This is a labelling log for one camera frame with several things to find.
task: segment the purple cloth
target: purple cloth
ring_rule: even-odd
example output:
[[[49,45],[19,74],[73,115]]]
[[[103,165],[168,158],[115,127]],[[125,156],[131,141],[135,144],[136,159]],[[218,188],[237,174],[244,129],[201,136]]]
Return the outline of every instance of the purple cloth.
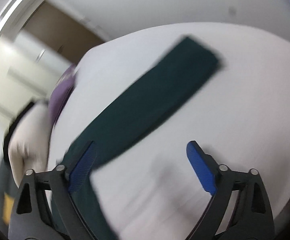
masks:
[[[75,84],[75,65],[71,65],[65,72],[62,74],[56,86],[51,93],[50,100],[48,103],[48,115],[51,125],[54,125],[64,106],[67,103],[69,96],[71,95],[74,84]]]

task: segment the beige cushion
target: beige cushion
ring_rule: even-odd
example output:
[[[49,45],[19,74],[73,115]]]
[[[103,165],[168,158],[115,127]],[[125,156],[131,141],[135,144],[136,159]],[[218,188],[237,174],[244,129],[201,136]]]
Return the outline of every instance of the beige cushion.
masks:
[[[18,187],[26,170],[45,171],[50,133],[47,105],[37,102],[20,120],[8,146],[12,175]]]

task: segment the yellow object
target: yellow object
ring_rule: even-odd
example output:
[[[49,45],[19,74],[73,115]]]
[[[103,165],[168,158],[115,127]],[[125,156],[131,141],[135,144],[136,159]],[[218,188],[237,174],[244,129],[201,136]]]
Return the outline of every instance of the yellow object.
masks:
[[[8,194],[5,193],[4,203],[3,203],[3,222],[6,225],[9,225],[11,210],[14,202],[14,198],[10,197]]]

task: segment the blue ribbed pad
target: blue ribbed pad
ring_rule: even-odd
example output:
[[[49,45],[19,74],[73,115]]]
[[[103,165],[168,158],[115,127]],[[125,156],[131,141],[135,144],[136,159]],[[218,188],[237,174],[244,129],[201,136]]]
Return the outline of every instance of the blue ribbed pad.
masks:
[[[204,190],[209,192],[212,196],[216,192],[215,176],[211,173],[210,169],[201,157],[203,152],[198,152],[191,142],[186,147],[187,158],[192,165],[199,181],[201,182]]]
[[[68,192],[71,193],[80,190],[83,182],[90,173],[90,169],[93,166],[96,157],[96,144],[92,142],[69,175]]]

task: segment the brown door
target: brown door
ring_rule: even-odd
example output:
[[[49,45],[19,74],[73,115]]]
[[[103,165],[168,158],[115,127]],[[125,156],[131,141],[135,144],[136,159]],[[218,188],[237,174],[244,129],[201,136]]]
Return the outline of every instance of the brown door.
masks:
[[[48,2],[44,2],[35,11],[24,29],[76,64],[89,49],[104,43]]]

